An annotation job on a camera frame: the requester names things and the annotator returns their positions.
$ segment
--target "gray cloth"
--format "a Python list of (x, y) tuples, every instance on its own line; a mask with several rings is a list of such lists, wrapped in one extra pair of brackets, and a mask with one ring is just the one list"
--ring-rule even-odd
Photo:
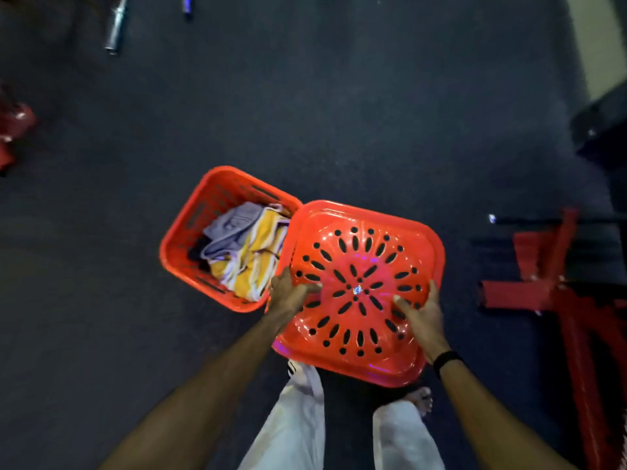
[(216, 259), (229, 252), (237, 252), (246, 241), (248, 229), (262, 215), (263, 206), (247, 201), (233, 208), (209, 224), (203, 233), (211, 244), (200, 253), (202, 259)]

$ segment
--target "gym floor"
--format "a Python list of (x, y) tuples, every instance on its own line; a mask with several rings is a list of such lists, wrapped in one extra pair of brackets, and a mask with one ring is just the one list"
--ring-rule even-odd
[[(588, 101), (567, 0), (130, 0), (123, 51), (0, 13), (0, 72), (40, 117), (0, 179), (0, 467), (94, 468), (161, 398), (246, 331), (168, 274), (159, 242), (202, 175), (233, 165), (303, 202), (407, 217), (442, 238), (451, 343), (513, 413), (583, 465), (550, 316), (486, 313), (515, 279), (489, 212), (612, 213), (575, 155)], [(584, 232), (572, 275), (624, 282), (618, 233)], [(208, 468), (236, 469), (287, 380), (270, 352)], [(321, 371), (325, 468), (372, 469), (372, 411), (402, 390)], [(426, 423), (476, 469), (443, 388)]]

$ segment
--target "floor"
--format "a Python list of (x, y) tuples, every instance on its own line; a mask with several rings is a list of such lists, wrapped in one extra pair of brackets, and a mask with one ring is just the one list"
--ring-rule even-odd
[[(0, 467), (94, 468), (156, 402), (260, 317), (161, 268), (159, 242), (202, 174), (234, 165), (303, 202), (424, 222), (447, 253), (451, 343), (513, 413), (581, 464), (549, 316), (484, 313), (515, 279), (486, 213), (611, 213), (577, 157), (586, 102), (563, 0), (131, 0), (124, 49), (95, 17), (68, 42), (2, 12), (0, 72), (41, 118), (0, 179)], [(624, 281), (615, 229), (584, 232), (573, 277)], [(400, 390), (321, 371), (327, 469), (372, 469), (371, 412)], [(235, 469), (287, 379), (271, 352), (210, 469)], [(449, 469), (476, 469), (431, 370), (427, 419)]]

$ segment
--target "white pants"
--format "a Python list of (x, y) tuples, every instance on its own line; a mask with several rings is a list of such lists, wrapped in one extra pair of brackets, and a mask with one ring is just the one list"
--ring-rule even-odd
[[(290, 362), (294, 375), (266, 419), (239, 470), (322, 470), (324, 393), (318, 371)], [(409, 401), (377, 409), (372, 416), (376, 470), (444, 470), (438, 448)]]

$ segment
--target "laundry basket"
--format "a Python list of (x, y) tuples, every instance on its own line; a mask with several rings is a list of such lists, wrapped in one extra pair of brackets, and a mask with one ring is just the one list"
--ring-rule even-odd
[(386, 387), (408, 385), (425, 358), (398, 294), (419, 308), (440, 285), (444, 247), (426, 225), (329, 201), (294, 215), (278, 270), (322, 282), (274, 342), (281, 355)]
[(246, 201), (278, 203), (291, 214), (303, 205), (294, 196), (237, 168), (219, 166), (202, 178), (163, 238), (159, 251), (161, 263), (169, 272), (231, 310), (243, 313), (260, 308), (267, 300), (268, 292), (257, 302), (236, 297), (210, 273), (200, 270), (197, 262), (189, 260), (187, 252), (215, 218)]

